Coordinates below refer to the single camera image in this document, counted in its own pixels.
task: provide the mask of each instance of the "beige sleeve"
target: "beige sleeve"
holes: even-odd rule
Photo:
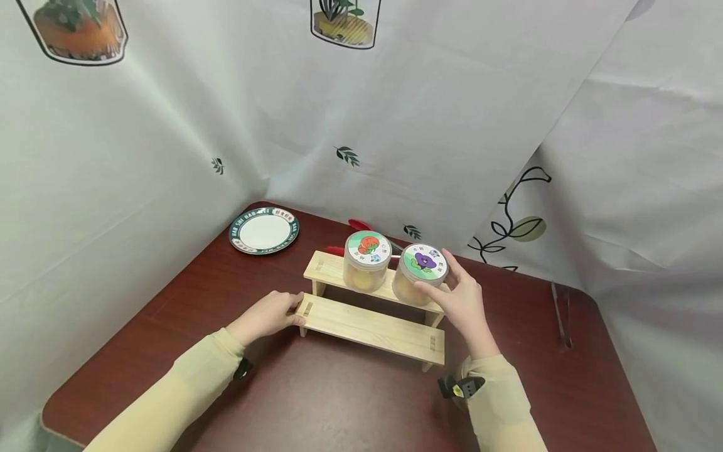
[[[104,428],[85,452],[170,451],[226,388],[243,351],[225,328],[206,336]]]
[[[501,354],[469,362],[462,372],[485,379],[467,401],[480,451],[547,452],[520,377]]]

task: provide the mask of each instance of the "metal tongs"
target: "metal tongs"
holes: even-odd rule
[[[563,324],[562,318],[560,317],[560,308],[557,306],[557,289],[555,283],[551,282],[552,287],[552,302],[555,303],[555,314],[557,315],[557,327],[560,329],[560,341],[565,350],[571,350],[573,348],[573,339],[570,337],[570,289],[565,290],[565,298],[567,301],[564,304],[567,305],[567,312],[565,316],[565,323]]]

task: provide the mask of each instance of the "jar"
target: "jar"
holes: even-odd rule
[[[402,251],[399,258],[392,290],[402,302],[424,306],[430,303],[431,299],[416,289],[414,283],[423,281],[439,287],[447,272],[447,260],[439,250],[421,243],[411,244]]]
[[[116,0],[18,0],[43,52],[61,63],[123,59],[128,34]]]
[[[392,245],[374,231],[358,231],[344,247],[344,283],[353,290],[373,292],[384,284]]]

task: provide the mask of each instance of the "potted plant illustration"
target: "potted plant illustration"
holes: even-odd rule
[[[376,38],[380,0],[310,0],[312,33],[349,48],[371,48]]]
[[[115,0],[18,0],[45,53],[85,66],[123,58],[127,33]],[[26,11],[30,7],[32,20]]]

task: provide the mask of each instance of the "jar lid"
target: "jar lid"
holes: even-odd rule
[[[392,258],[392,245],[375,231],[358,231],[346,240],[347,254],[352,264],[362,270],[386,268]]]
[[[414,243],[402,251],[400,259],[403,272],[418,281],[433,285],[442,283],[447,276],[447,260],[442,253],[429,245]]]

